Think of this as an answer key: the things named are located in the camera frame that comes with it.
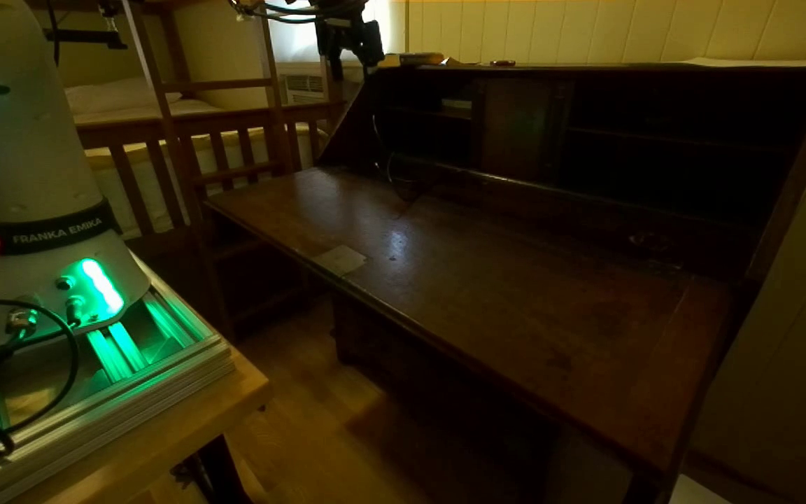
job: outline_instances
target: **desk leg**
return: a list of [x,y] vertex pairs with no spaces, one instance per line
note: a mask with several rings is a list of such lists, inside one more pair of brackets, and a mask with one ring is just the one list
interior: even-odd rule
[[223,437],[183,461],[209,504],[249,504]]

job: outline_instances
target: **wooden floor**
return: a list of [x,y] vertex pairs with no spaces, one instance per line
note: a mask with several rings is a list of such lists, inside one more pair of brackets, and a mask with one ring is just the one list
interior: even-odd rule
[[249,331],[237,345],[268,378],[268,409],[230,433],[271,504],[526,501],[502,464],[431,410],[333,354],[327,300]]

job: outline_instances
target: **wooden cabinet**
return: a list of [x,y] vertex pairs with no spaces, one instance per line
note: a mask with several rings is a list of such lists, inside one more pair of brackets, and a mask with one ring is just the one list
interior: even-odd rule
[[375,147],[327,163],[716,277],[762,279],[806,181],[806,66],[403,66],[361,101]]

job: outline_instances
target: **wooden desk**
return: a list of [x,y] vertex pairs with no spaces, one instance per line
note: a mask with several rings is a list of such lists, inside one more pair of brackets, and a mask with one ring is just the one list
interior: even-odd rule
[[674,473],[730,328],[729,286],[321,168],[214,209],[642,473]]
[[189,455],[221,450],[221,433],[263,406],[268,384],[237,349],[230,349],[228,361],[228,375],[43,482],[21,501],[130,501]]

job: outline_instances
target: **white machine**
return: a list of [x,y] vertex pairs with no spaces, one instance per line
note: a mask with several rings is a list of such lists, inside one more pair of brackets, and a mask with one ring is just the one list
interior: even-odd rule
[[0,501],[201,388],[219,354],[114,231],[44,32],[0,0]]

